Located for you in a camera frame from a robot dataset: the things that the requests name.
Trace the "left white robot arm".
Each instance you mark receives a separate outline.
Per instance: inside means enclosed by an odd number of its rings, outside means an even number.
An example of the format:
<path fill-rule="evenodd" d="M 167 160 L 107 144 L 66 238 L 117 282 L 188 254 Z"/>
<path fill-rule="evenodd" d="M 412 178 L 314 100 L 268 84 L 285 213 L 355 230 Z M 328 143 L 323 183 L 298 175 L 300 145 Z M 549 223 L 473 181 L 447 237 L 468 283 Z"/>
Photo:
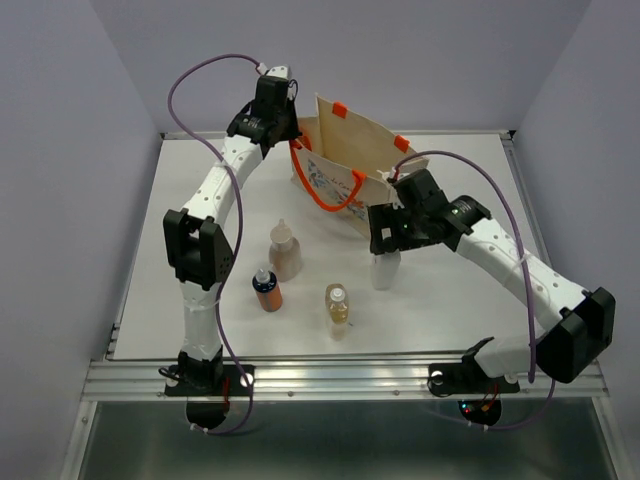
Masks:
<path fill-rule="evenodd" d="M 299 133 L 290 82 L 287 66 L 258 78 L 254 99 L 227 128 L 221 157 L 183 207 L 168 210 L 163 218 L 168 263 L 180 282 L 185 320 L 183 345 L 169 375 L 202 394 L 215 392 L 223 377 L 216 298 L 235 257 L 223 226 L 236 205 L 236 190 L 271 148 Z"/>

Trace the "cream canvas bag orange handles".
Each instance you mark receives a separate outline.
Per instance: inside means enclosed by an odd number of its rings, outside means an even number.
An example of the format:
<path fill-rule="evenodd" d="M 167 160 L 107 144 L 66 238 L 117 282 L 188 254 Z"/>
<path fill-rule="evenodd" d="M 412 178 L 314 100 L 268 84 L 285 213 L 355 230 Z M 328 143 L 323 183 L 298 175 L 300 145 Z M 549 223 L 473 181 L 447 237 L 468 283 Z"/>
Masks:
<path fill-rule="evenodd" d="M 368 207 L 393 200 L 389 171 L 415 150 L 410 141 L 340 102 L 316 98 L 316 114 L 298 120 L 290 143 L 292 181 L 322 210 L 370 236 Z"/>

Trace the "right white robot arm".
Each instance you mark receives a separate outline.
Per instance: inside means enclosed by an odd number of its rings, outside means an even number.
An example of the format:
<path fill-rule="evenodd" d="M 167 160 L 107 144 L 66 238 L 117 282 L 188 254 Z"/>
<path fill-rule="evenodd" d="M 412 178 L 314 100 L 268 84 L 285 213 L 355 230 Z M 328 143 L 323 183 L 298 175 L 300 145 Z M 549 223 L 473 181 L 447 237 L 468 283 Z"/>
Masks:
<path fill-rule="evenodd" d="M 481 391 L 511 375 L 541 370 L 569 384 L 612 342 L 616 300 L 567 280 L 507 233 L 468 195 L 449 200 L 427 170 L 391 183 L 396 202 L 368 209 L 373 282 L 387 288 L 404 251 L 442 244 L 489 274 L 521 301 L 532 326 L 522 337 L 489 336 L 439 370 L 456 393 Z"/>

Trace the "white bottle black cap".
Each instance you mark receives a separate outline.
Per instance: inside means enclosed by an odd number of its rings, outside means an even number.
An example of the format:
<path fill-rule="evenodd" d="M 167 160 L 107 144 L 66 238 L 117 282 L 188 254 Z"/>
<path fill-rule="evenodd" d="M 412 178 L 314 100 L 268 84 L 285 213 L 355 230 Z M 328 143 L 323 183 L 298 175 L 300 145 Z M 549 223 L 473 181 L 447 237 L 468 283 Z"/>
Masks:
<path fill-rule="evenodd" d="M 396 250 L 372 256 L 370 267 L 371 283 L 375 290 L 389 290 L 396 278 L 401 263 L 401 252 Z"/>

